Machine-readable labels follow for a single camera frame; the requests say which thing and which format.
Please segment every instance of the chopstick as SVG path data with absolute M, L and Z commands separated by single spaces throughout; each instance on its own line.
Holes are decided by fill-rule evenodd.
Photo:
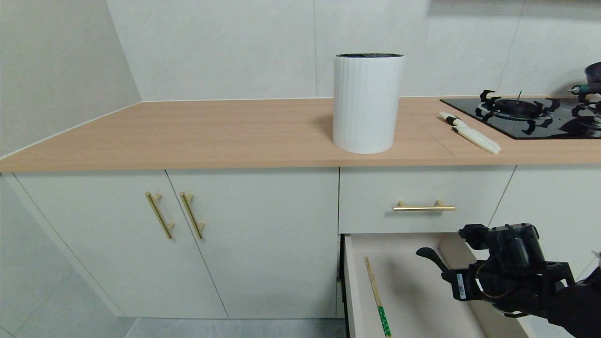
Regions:
M 380 293 L 377 290 L 376 278 L 371 270 L 370 259 L 367 257 L 365 258 L 365 265 L 367 266 L 367 274 L 370 276 L 371 290 L 374 292 L 374 297 L 376 299 L 377 311 L 380 314 L 380 322 L 382 322 L 384 337 L 392 337 L 392 334 L 390 333 L 390 327 L 388 326 L 388 320 L 386 320 L 386 313 L 384 313 L 384 306 L 382 305 L 382 300 L 380 299 Z

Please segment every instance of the white cabinet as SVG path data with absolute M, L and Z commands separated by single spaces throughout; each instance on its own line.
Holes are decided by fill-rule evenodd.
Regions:
M 578 278 L 594 257 L 591 250 L 601 249 L 599 206 L 601 166 L 520 165 L 490 226 L 535 225 L 545 259 L 569 262 Z
M 338 168 L 168 175 L 230 318 L 335 317 Z
M 515 166 L 340 169 L 340 233 L 456 232 L 488 223 Z M 406 206 L 454 210 L 393 211 Z
M 73 254 L 126 316 L 226 318 L 164 171 L 17 173 Z M 168 239 L 145 193 L 174 222 Z

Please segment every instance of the kitchen counter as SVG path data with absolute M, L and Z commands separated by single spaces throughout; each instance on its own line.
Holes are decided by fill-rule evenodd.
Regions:
M 402 97 L 394 145 L 357 155 L 332 143 L 333 99 L 142 102 L 0 160 L 0 171 L 601 163 L 599 140 L 512 140 L 439 101 Z M 457 114 L 499 143 L 451 130 Z

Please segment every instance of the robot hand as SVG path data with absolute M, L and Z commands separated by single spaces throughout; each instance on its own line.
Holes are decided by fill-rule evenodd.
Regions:
M 459 235 L 473 249 L 488 250 L 489 258 L 448 269 L 433 249 L 416 252 L 437 264 L 456 300 L 485 301 L 510 318 L 546 318 L 576 338 L 601 335 L 601 268 L 575 282 L 568 263 L 545 261 L 532 224 L 468 224 Z

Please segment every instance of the gas stove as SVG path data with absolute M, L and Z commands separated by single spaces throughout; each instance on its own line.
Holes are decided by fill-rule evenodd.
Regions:
M 441 101 L 515 140 L 601 138 L 601 102 L 586 96 L 505 99 L 491 93 Z

